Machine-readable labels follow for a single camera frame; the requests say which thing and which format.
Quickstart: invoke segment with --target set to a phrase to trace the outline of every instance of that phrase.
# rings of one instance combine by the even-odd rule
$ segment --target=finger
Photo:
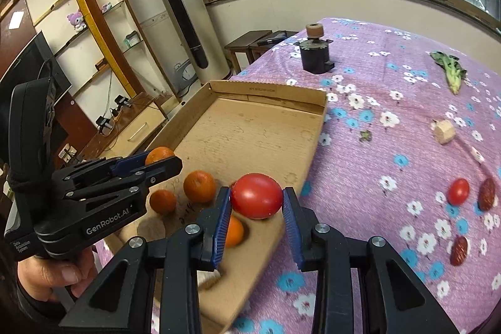
[[[89,271],[94,266],[94,253],[92,249],[89,247],[80,252],[75,263],[80,272],[82,272],[82,279],[87,279]]]
[[[71,291],[75,297],[80,297],[82,293],[86,290],[87,287],[89,287],[89,284],[94,280],[94,278],[97,276],[97,269],[96,266],[93,265],[93,267],[89,270],[89,274],[87,276],[87,279],[83,279],[77,284],[74,284],[71,286]]]
[[[71,262],[31,257],[18,263],[18,278],[32,298],[47,301],[52,287],[76,284],[82,273]]]

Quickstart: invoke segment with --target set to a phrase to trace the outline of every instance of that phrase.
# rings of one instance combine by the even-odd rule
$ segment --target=silver bolt
[[[321,234],[326,234],[327,232],[330,231],[330,227],[327,224],[320,223],[315,225],[315,231],[320,232]]]
[[[184,230],[186,231],[186,233],[191,235],[196,234],[198,231],[200,231],[200,227],[196,224],[189,224]]]
[[[382,247],[386,245],[386,241],[384,240],[383,237],[380,236],[373,236],[371,239],[372,245],[377,246],[377,247]]]
[[[139,248],[142,244],[143,244],[143,240],[138,236],[135,236],[134,238],[132,238],[129,241],[129,246],[131,248]]]

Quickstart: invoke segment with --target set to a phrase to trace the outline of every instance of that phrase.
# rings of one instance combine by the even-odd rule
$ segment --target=standing air conditioner
[[[231,71],[203,0],[163,0],[202,84],[229,78]]]

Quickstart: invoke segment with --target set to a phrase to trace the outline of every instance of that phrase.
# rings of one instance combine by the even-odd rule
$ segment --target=drawer
[[[152,102],[109,144],[109,150],[102,156],[129,156],[164,120],[162,112]]]

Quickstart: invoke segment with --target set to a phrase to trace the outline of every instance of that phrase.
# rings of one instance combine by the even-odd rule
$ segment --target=cardboard box
[[[239,81],[204,85],[149,146],[168,146],[183,161],[178,177],[150,189],[169,189],[177,195],[176,212],[164,218],[167,236],[195,221],[202,208],[187,207],[182,188],[185,176],[193,170],[211,173],[220,186],[229,186],[249,172],[261,172],[299,194],[317,148],[325,109],[326,94],[319,90]],[[220,281],[199,291],[204,334],[230,327],[284,233],[281,212],[267,220],[235,215],[246,226],[245,241],[225,251]],[[117,236],[107,238],[107,244],[114,253],[121,247]],[[157,284],[156,300],[159,293]]]

